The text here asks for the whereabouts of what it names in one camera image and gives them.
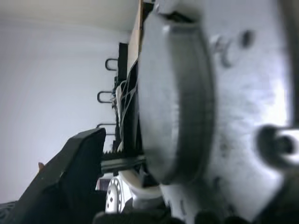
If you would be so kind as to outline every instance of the wooden board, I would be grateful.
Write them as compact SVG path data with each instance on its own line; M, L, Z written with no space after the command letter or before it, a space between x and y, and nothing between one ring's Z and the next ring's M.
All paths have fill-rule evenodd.
M128 45L128 66L127 66L127 77L131 71L131 68L138 59L140 53L140 43L141 43L141 28L142 28L142 6L143 0L138 2L138 10L135 19L134 28L131 34L130 42Z

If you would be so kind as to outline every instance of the circular metal plate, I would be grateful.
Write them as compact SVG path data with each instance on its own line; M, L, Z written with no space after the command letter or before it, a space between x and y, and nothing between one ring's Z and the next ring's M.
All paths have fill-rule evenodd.
M106 213L119 213L121 211L121 185L118 179L110 181L106 196Z
M142 146L149 172L165 185L202 173L214 127L206 40L197 23L183 21L150 14L138 64Z
M178 1L161 2L159 12L168 13L172 12L174 2ZM224 55L215 53L211 57L215 73L216 121L209 165L204 178L198 178L191 184L162 186L163 197L171 207L172 215L187 224L193 224L194 217L203 209L213 210L219 217L233 213L251 222L276 198L281 189L288 189L287 186L282 188L283 185L291 182L287 177L292 175L273 168L260 153L261 146L257 143L257 136L268 125L284 128L293 126L292 119L298 120L296 117L299 113L294 108L299 107L293 104L299 101L296 101L297 95L293 92L292 85L297 83L294 72L297 66L293 69L291 67L291 62L298 60L293 58L290 61L288 51L292 49L291 52L294 53L298 50L295 42L290 45L287 43L285 33L288 30L294 35L289 39L293 41L297 38L297 29L293 27L294 24L289 28L284 24L287 20L293 23L296 16L287 9L282 13L280 8L292 1L180 2L203 12L201 25L212 44L212 40L220 36L223 40L234 41L232 44L239 44L241 48L230 45L224 48ZM152 31L145 24L145 37L147 32ZM248 32L255 37L250 47L243 44ZM156 50L153 55L165 58ZM148 60L148 64L151 67L149 71L153 72L145 75L152 80L155 80L155 74L165 77L164 73L155 72L155 61ZM156 94L156 90L152 92L159 97L161 95ZM154 134L158 129L155 128L152 129ZM166 150L160 152L170 155Z

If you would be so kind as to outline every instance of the machine part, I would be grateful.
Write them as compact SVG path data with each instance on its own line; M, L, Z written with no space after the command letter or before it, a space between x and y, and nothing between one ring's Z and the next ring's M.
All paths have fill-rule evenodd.
M121 107L121 96L122 96L122 85L125 84L125 81L123 81L115 91L115 98L116 98L116 108L117 108L117 118L118 120L121 120L121 112L122 112L122 107Z
M101 178L99 178L95 189L107 191L108 185L109 185L110 179L111 179L111 178L109 178L109 179L107 179L107 178L109 178L109 174L106 174L106 175L102 176Z
M117 152L120 153L120 152L122 152L122 150L123 150L123 147L122 147L122 142L121 142L117 148Z
M119 213L121 212L121 185L117 178L111 179L106 196L106 213Z
M109 159L101 162L101 171L103 174L112 173L114 171L130 169L136 165L141 165L143 163L145 163L144 155L137 156L136 158L120 158L114 160Z
M4 223L91 223L105 210L106 194L95 191L105 137L104 129L93 129L70 138L40 170Z
M148 169L163 184L189 182L206 168L215 119L205 36L178 13L152 13L145 27L138 94Z
M171 14L174 2L177 1L160 1L159 13ZM295 164L297 160L294 160L296 150L295 154L289 155L279 152L285 150L293 153L294 149L290 147L289 140L279 137L279 132L282 129L297 127L299 120L298 1L181 0L180 2L204 12L198 19L199 30L203 30L210 38L215 36L228 40L232 38L235 49L240 51L242 57L228 69L227 66L223 66L221 52L206 55L210 57L215 68L215 76L211 79L215 81L216 88L211 91L217 99L214 105L215 115L211 114L215 119L213 143L206 149L209 157L203 159L206 169L192 183L161 186L165 203L170 205L174 217L184 220L187 224L193 224L194 217L203 210L216 214L221 221L228 216L240 216L252 222L263 220L265 214L271 217L284 209L286 211L290 204L296 208L295 205L299 200L297 196L291 196L291 193L296 195L294 193L298 176L298 166ZM158 181L163 181L162 175L165 175L163 171L168 171L165 166L171 164L163 162L163 155L173 158L169 148L173 142L177 144L175 140L179 122L174 123L176 126L162 124L165 124L165 120L173 118L176 115L175 111L182 110L182 106L178 106L181 101L172 101L170 97L165 97L171 92L169 86L179 85L179 82L173 85L174 79L169 79L168 75L172 71L175 73L175 69L179 70L172 66L170 59L174 54L186 58L189 56L184 49L180 53L172 52L173 55L163 54L165 48L182 46L173 44L171 40L177 40L177 36L184 36L185 32L176 29L177 32L171 34L169 40L162 46L160 37L169 34L171 26L161 26L157 17L154 14L150 15L145 24L139 61L138 91L142 143L147 165L153 176ZM206 47L213 51L213 46ZM181 76L197 83L196 79L201 73L194 72L192 76L187 69L189 67L181 66L183 70ZM201 83L199 89L209 89L208 84ZM198 99L194 101L194 105L195 102L202 103ZM166 106L174 108L173 113L159 111ZM171 134L164 135L160 130ZM189 128L179 132L187 139L194 133ZM211 132L204 130L203 134L196 134L197 140L193 141L193 145L197 144L198 150L202 150L199 143ZM291 139L293 146L296 145L294 138L289 136L288 138ZM165 144L163 147L157 147L162 143ZM280 155L277 157L279 160L269 156L275 151ZM194 155L196 152L196 149L190 151L189 156L197 158L197 155ZM191 159L186 160L184 164L177 163L181 175L190 175L187 168L193 161Z
M135 168L135 170L137 171L142 187L147 188L159 185L153 176L148 172L146 164L142 164L140 167Z
M160 187L143 187L134 170L121 171L119 177L131 191L132 209L150 210L164 204Z
M159 186L144 188L133 170L121 171L120 178L129 186L137 198L155 199L162 197Z
M142 152L139 125L138 93L137 93L138 62L131 68L121 97L121 139L126 157L136 157Z
M118 175L116 178L118 179L121 186L121 212L123 212L123 209L126 206L127 201L132 199L132 193L129 186L123 181L120 175Z
M251 30L246 30L242 35L238 35L229 40L221 38L218 42L221 62L224 67L230 68L244 57L247 50L253 45L255 34Z

